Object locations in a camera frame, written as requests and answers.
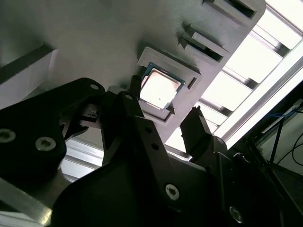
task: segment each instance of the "wire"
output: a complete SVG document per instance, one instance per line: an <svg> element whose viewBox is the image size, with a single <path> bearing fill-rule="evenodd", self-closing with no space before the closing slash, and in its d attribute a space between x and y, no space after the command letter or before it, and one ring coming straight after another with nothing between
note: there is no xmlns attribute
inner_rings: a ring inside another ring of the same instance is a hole
<svg viewBox="0 0 303 227"><path fill-rule="evenodd" d="M303 164L297 162L297 160L294 158L294 149L297 145L297 142L299 141L299 139L303 136L303 133L299 136L299 138L297 139L297 141L294 143L294 147L293 147L293 150L292 150L292 157L293 157L293 160L296 164L298 164L299 166L303 166Z"/></svg>
<svg viewBox="0 0 303 227"><path fill-rule="evenodd" d="M295 149L296 148L298 148L298 147L300 147L300 146L302 146L303 145L303 143L301 143L301 144L299 144L299 145L297 145L296 147L295 147ZM291 152L293 151L293 149L291 149L290 151L288 151L276 164L278 165L284 158L286 158L286 156L287 155L289 155Z"/></svg>

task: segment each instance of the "screw hole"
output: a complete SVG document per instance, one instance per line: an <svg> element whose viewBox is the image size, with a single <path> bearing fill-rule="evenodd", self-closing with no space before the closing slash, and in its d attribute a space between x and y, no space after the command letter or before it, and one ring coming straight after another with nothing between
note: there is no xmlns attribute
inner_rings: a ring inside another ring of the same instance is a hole
<svg viewBox="0 0 303 227"><path fill-rule="evenodd" d="M41 145L45 148L49 147L52 143L48 140L41 141Z"/></svg>
<svg viewBox="0 0 303 227"><path fill-rule="evenodd" d="M10 137L9 133L6 131L0 132L0 138L7 140Z"/></svg>
<svg viewBox="0 0 303 227"><path fill-rule="evenodd" d="M95 90L99 90L99 86L95 85L95 84L91 84L90 87L92 89L95 89Z"/></svg>
<svg viewBox="0 0 303 227"><path fill-rule="evenodd" d="M152 130L149 128L149 127L146 127L145 130L148 132L148 133L151 133Z"/></svg>
<svg viewBox="0 0 303 227"><path fill-rule="evenodd" d="M159 146L155 143L152 143L151 144L151 147L154 149L154 150L159 150Z"/></svg>
<svg viewBox="0 0 303 227"><path fill-rule="evenodd" d="M125 97L128 98L128 99L130 99L130 100L133 99L133 97L131 97L130 95L125 95Z"/></svg>

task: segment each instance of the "black cable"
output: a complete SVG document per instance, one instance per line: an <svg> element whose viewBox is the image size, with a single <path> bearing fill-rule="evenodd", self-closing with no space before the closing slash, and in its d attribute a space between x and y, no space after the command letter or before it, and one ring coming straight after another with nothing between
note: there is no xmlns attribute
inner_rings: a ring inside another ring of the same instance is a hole
<svg viewBox="0 0 303 227"><path fill-rule="evenodd" d="M297 160L294 158L294 149L295 149L295 147L296 147L296 145L297 145L297 142L299 141L299 139L300 139L302 136L303 136L303 133L299 136L299 138L297 139L297 141L294 143L294 147L293 147L293 149L292 149L292 157L293 157L293 160L294 160L294 162L295 162L296 164L298 164L299 166L303 166L303 164L297 162Z"/></svg>
<svg viewBox="0 0 303 227"><path fill-rule="evenodd" d="M278 128L278 132L276 133L276 139L275 139L275 143L274 143L274 148L273 148L273 151L271 152L271 156L270 156L270 161L269 163L273 163L274 160L275 160L275 156L276 156L276 149L278 147L278 142L280 140L280 135L281 135L281 131L282 131L282 128L283 128L283 125L284 125L284 119L285 118L282 118L279 122L279 128Z"/></svg>
<svg viewBox="0 0 303 227"><path fill-rule="evenodd" d="M298 148L299 146L302 146L302 145L303 145L303 143L299 144L298 146L295 147L295 149ZM286 156L289 155L292 151L293 151L293 149L291 149L290 151L288 151L288 152L280 159L280 161L278 161L276 164L278 165L278 164L279 164L284 158L286 158Z"/></svg>

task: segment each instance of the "white surface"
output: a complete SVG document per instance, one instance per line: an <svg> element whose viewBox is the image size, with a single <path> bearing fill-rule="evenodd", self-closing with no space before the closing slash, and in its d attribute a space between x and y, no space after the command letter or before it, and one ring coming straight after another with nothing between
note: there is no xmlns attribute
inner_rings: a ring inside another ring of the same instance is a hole
<svg viewBox="0 0 303 227"><path fill-rule="evenodd" d="M275 39L290 50L293 49L302 39L299 34L297 34L294 30L287 26L287 24L282 22L268 10L265 11L263 17L260 19L257 25L271 34Z"/></svg>
<svg viewBox="0 0 303 227"><path fill-rule="evenodd" d="M234 111L250 93L251 89L224 72L220 72L202 98Z"/></svg>
<svg viewBox="0 0 303 227"><path fill-rule="evenodd" d="M215 135L221 138L227 134L229 130L231 130L231 128L244 116L244 114L253 108L256 102L260 100L266 94L266 92L268 92L278 82L278 80L280 80L292 68L292 66L299 61L302 56L303 42L301 41L298 46L281 61L281 63L269 74L269 76L267 76L266 79L251 93L251 95L236 109L236 111L233 112L232 115L215 131ZM292 84L292 89L300 82L300 78L296 78L295 84ZM272 108L272 105L268 105L265 107L264 112L268 113L268 111ZM259 117L255 118L253 122L250 122L250 126L247 125L246 127L242 127L241 133L235 132L233 136L229 138L229 146L232 146L259 120Z"/></svg>
<svg viewBox="0 0 303 227"><path fill-rule="evenodd" d="M42 227L22 213L0 212L0 227Z"/></svg>
<svg viewBox="0 0 303 227"><path fill-rule="evenodd" d="M260 83L281 60L278 54L249 35L226 63L226 67Z"/></svg>
<svg viewBox="0 0 303 227"><path fill-rule="evenodd" d="M181 83L169 79L153 69L147 81L143 81L143 84L140 98L163 109L167 103L173 100Z"/></svg>
<svg viewBox="0 0 303 227"><path fill-rule="evenodd" d="M266 2L287 20L303 30L303 3L301 0L266 0Z"/></svg>
<svg viewBox="0 0 303 227"><path fill-rule="evenodd" d="M172 135L169 137L165 144L172 148L186 152L184 141L182 138L182 131L179 127L176 128L176 130L172 133Z"/></svg>
<svg viewBox="0 0 303 227"><path fill-rule="evenodd" d="M203 105L202 103L199 102L196 103L195 107L197 106L200 106L203 116L205 117L205 119L207 119L210 122L220 125L227 119L227 117L224 116L223 114L209 108L206 105Z"/></svg>

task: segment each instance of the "black plastic part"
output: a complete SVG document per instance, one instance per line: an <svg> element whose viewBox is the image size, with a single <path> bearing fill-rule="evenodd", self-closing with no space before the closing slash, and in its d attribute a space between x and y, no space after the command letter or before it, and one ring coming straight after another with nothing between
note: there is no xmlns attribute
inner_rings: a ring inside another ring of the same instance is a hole
<svg viewBox="0 0 303 227"><path fill-rule="evenodd" d="M209 174L175 158L169 161L185 186L183 212L159 203L154 189L144 183L149 178L142 165L130 155L71 184L53 208L52 227L222 225Z"/></svg>
<svg viewBox="0 0 303 227"><path fill-rule="evenodd" d="M186 152L193 157L191 162L195 162L206 151L212 136L200 107L192 108L181 123L181 131Z"/></svg>
<svg viewBox="0 0 303 227"><path fill-rule="evenodd" d="M1 110L0 119L5 120L0 122L0 128L14 131L16 138L0 143L0 150L5 151L0 160L0 177L8 181L52 177L66 154L64 137L86 130L70 130L77 108L90 97L101 97L104 92L100 84L84 78ZM54 139L56 147L51 151L39 151L35 142L40 137Z"/></svg>
<svg viewBox="0 0 303 227"><path fill-rule="evenodd" d="M132 76L131 85L128 89L129 93L140 100L142 80L139 76Z"/></svg>

